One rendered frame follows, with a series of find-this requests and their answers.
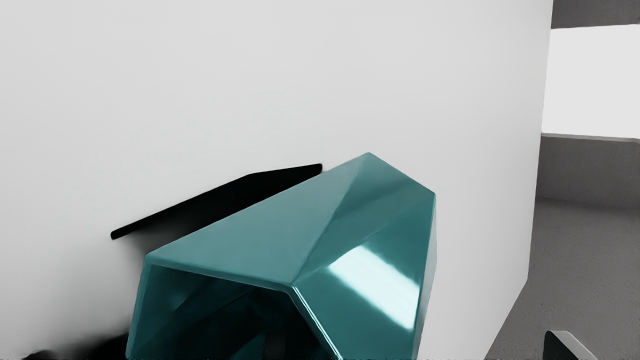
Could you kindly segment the teal faceted mug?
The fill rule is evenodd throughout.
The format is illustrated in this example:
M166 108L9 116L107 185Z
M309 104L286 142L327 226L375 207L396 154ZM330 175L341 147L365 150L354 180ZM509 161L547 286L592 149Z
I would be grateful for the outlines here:
M435 193L373 155L151 251L129 360L416 360Z

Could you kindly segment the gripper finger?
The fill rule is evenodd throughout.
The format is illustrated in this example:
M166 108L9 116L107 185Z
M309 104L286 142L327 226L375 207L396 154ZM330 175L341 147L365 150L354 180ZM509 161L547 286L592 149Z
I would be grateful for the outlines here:
M597 360L597 357L569 331L547 330L542 360Z

